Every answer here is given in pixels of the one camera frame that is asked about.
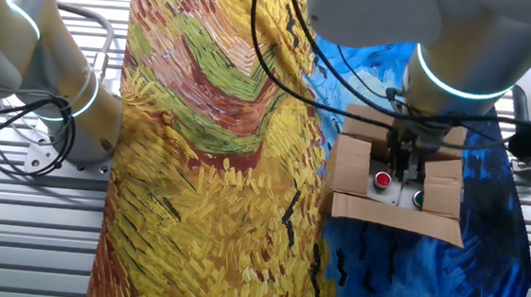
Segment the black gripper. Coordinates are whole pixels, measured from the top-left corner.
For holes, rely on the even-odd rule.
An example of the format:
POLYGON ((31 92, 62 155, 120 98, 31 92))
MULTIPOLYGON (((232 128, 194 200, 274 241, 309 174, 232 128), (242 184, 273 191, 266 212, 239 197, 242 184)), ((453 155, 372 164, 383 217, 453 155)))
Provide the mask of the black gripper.
POLYGON ((387 130, 386 145, 388 147, 387 159, 389 169, 396 180, 403 181, 405 172, 411 162, 416 162, 416 177, 419 182, 426 179, 426 162, 430 161, 431 152, 420 145, 421 140, 415 133, 405 127, 391 126, 387 130))

